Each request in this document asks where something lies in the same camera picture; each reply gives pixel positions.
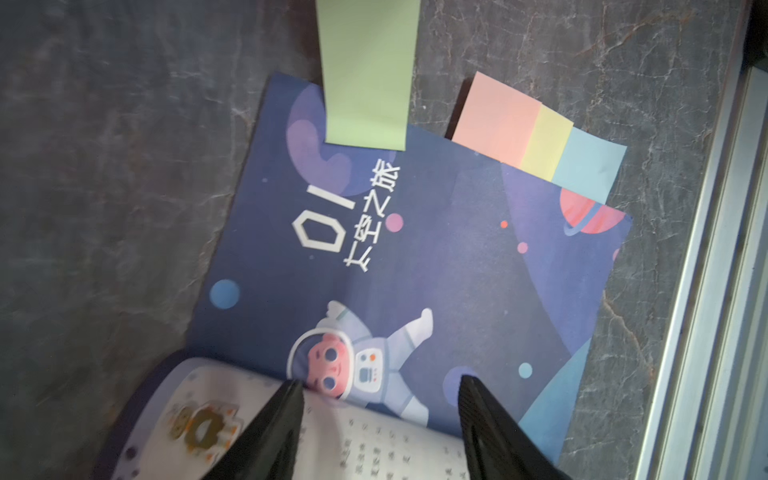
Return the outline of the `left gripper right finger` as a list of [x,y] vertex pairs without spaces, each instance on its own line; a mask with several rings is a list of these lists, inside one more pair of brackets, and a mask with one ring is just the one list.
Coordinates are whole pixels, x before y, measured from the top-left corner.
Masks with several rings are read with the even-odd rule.
[[464,375],[458,411],[472,480],[566,480],[480,379]]

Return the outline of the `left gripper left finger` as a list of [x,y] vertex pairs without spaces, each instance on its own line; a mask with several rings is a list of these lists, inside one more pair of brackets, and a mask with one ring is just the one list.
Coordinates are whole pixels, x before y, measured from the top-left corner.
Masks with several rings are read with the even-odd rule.
[[292,479],[304,412],[303,392],[299,381],[285,381],[202,479]]

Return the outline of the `children's science magazine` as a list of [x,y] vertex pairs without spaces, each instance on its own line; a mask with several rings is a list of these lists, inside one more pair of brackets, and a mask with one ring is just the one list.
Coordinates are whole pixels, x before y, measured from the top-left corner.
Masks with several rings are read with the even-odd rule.
[[185,345],[94,478],[202,479],[297,380],[292,479],[470,479],[464,375],[557,467],[631,218],[416,127],[325,134],[319,86],[272,75]]

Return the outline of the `pink sticky note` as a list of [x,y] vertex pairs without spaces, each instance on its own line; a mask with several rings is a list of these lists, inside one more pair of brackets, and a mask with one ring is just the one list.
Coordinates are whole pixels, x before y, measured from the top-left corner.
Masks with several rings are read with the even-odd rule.
[[452,141],[520,168],[542,103],[477,72]]

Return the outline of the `green sticky note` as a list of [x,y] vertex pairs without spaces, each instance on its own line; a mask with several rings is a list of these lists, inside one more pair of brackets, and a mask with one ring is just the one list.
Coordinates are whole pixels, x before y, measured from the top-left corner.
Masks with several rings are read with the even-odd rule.
[[326,141],[403,151],[421,3],[316,3]]

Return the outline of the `blue sticky note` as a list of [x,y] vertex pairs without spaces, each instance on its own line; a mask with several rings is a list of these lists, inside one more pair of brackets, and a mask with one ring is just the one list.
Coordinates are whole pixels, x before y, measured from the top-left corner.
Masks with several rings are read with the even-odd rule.
[[627,147],[573,128],[552,182],[606,204]]

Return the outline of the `aluminium front rail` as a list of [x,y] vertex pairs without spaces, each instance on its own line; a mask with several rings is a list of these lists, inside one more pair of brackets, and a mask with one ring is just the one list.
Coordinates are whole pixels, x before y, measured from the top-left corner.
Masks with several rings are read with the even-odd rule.
[[767,475],[767,75],[727,89],[639,455],[639,479]]

